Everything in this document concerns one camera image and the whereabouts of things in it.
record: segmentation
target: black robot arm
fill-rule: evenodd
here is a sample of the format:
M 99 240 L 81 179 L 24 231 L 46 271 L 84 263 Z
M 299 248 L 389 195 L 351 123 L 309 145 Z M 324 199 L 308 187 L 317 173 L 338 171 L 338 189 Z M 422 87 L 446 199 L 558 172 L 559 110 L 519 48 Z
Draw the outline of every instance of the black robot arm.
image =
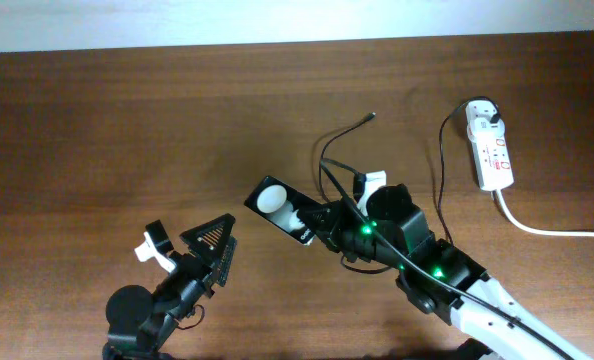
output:
M 195 315 L 202 295 L 212 297 L 212 286 L 224 286 L 237 241 L 231 236 L 235 218 L 226 214 L 183 232 L 188 253 L 173 250 L 158 220 L 146 226 L 146 242 L 136 249 L 140 260 L 157 258 L 169 275 L 151 294 L 139 285 L 117 290 L 106 305 L 110 324 L 103 358 L 162 359 L 158 351 L 184 319 Z
M 450 307 L 458 296 L 407 269 L 401 257 L 377 241 L 373 233 L 378 231 L 427 273 L 463 290 L 485 278 L 486 270 L 448 242 L 437 241 L 406 186 L 379 188 L 368 198 L 366 210 L 370 225 L 358 221 L 341 200 L 300 209 L 297 214 L 329 250 L 342 252 L 349 262 L 376 261 L 399 270 L 396 284 L 408 301 L 450 324 Z

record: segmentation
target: wood grain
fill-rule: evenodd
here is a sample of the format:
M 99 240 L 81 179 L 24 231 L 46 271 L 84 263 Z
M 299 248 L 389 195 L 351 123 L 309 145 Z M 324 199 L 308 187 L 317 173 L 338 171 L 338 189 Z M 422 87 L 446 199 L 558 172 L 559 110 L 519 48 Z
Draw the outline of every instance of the wood grain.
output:
M 405 183 L 441 234 L 438 127 L 481 94 L 508 125 L 515 216 L 594 229 L 594 32 L 0 54 L 0 358 L 99 358 L 108 297 L 164 278 L 133 255 L 143 226 L 161 219 L 174 235 L 225 212 L 239 240 L 229 282 L 164 350 L 320 359 L 458 346 L 465 336 L 411 306 L 393 273 L 345 271 L 242 203 L 267 174 L 319 199 L 322 136 L 376 111 L 329 155 Z M 478 190 L 464 127 L 460 116 L 445 134 L 456 245 L 594 357 L 594 239 L 509 224 Z

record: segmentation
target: power strip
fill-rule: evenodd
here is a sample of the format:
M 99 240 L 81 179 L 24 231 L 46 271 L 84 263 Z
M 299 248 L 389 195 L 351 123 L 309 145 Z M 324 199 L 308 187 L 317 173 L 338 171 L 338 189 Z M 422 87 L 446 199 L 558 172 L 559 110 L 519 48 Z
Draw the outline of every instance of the power strip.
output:
M 466 118 L 479 187 L 495 191 L 512 185 L 513 171 L 504 137 L 506 128 L 495 105 L 486 100 L 471 101 L 466 106 Z
M 511 214 L 501 193 L 513 184 L 513 171 L 504 133 L 506 127 L 497 106 L 488 100 L 473 100 L 466 106 L 468 139 L 473 144 L 473 156 L 479 187 L 494 191 L 506 218 L 518 228 L 536 235 L 594 237 L 594 231 L 540 230 L 520 223 Z

